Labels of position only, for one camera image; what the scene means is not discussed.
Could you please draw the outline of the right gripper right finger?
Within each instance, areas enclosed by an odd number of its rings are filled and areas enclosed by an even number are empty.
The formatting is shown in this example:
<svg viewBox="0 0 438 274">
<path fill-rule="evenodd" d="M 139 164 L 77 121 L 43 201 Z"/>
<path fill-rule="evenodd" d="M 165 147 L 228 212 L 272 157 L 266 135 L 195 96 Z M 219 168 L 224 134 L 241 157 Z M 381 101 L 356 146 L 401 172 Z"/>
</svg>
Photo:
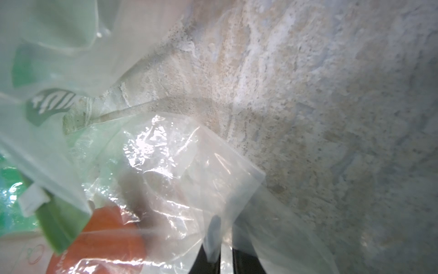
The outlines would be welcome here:
<svg viewBox="0 0 438 274">
<path fill-rule="evenodd" d="M 232 249 L 234 274 L 266 274 L 259 258 Z"/>
</svg>

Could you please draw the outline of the blue-zip bag of oranges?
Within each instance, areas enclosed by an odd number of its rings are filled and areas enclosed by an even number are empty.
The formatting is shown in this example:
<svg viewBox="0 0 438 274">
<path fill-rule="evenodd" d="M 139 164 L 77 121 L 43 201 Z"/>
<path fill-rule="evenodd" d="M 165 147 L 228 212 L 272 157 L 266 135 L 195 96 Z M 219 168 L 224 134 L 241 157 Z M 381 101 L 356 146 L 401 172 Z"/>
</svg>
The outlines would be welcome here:
<svg viewBox="0 0 438 274">
<path fill-rule="evenodd" d="M 188 274 L 201 246 L 220 273 L 232 249 L 267 274 L 336 274 L 324 244 L 265 187 L 265 173 L 192 118 L 143 114 L 64 134 L 91 209 L 56 253 L 18 199 L 24 176 L 1 154 L 3 274 Z"/>
</svg>

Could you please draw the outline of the green-zip bag of oranges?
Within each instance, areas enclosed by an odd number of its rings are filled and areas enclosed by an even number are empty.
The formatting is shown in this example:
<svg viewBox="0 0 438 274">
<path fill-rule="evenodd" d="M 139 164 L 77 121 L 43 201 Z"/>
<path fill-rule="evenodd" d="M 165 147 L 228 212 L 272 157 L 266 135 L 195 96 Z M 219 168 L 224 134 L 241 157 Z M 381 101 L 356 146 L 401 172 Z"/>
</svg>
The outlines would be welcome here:
<svg viewBox="0 0 438 274">
<path fill-rule="evenodd" d="M 90 219 L 63 117 L 148 54 L 188 1 L 2 1 L 1 154 L 24 176 L 18 199 L 56 253 Z"/>
</svg>

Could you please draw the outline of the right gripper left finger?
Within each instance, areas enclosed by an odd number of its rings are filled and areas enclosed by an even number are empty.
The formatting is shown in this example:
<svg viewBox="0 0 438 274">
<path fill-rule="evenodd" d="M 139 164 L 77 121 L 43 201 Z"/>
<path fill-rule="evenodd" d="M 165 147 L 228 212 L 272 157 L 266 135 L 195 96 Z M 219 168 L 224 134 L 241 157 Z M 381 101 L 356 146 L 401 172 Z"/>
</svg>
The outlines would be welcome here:
<svg viewBox="0 0 438 274">
<path fill-rule="evenodd" d="M 206 258 L 204 246 L 202 245 L 197 258 L 188 272 L 189 274 L 220 274 L 221 252 L 219 258 L 214 263 L 209 263 Z"/>
</svg>

